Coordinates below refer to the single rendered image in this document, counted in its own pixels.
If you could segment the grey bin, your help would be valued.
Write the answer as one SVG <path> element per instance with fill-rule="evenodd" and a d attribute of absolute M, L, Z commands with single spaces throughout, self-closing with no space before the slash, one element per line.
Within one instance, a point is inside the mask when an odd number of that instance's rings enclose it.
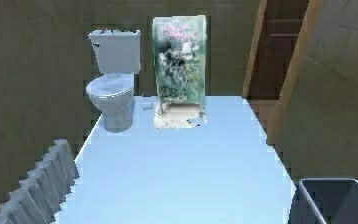
<path fill-rule="evenodd" d="M 358 180 L 301 179 L 287 224 L 358 224 Z"/>

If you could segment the white toilet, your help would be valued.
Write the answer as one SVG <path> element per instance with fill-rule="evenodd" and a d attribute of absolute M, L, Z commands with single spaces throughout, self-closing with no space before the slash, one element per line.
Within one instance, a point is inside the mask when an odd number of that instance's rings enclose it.
<path fill-rule="evenodd" d="M 89 35 L 100 76 L 86 93 L 101 111 L 109 132 L 123 132 L 133 124 L 134 76 L 141 70 L 141 31 L 94 30 Z"/>

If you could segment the brown wooden door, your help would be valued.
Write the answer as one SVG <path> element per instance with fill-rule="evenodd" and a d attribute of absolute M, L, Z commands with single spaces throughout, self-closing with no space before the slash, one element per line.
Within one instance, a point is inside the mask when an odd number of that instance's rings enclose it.
<path fill-rule="evenodd" d="M 300 59 L 316 23 L 322 0 L 259 0 L 242 85 L 266 134 L 277 142 Z"/>

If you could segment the grey ribbed radiator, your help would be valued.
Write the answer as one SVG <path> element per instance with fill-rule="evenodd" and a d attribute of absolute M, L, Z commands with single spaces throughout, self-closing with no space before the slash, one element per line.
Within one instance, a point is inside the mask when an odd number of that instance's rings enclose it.
<path fill-rule="evenodd" d="M 0 204 L 0 224 L 52 224 L 78 177 L 68 141 L 55 140 L 19 181 L 19 187 L 9 193 L 9 200 Z"/>

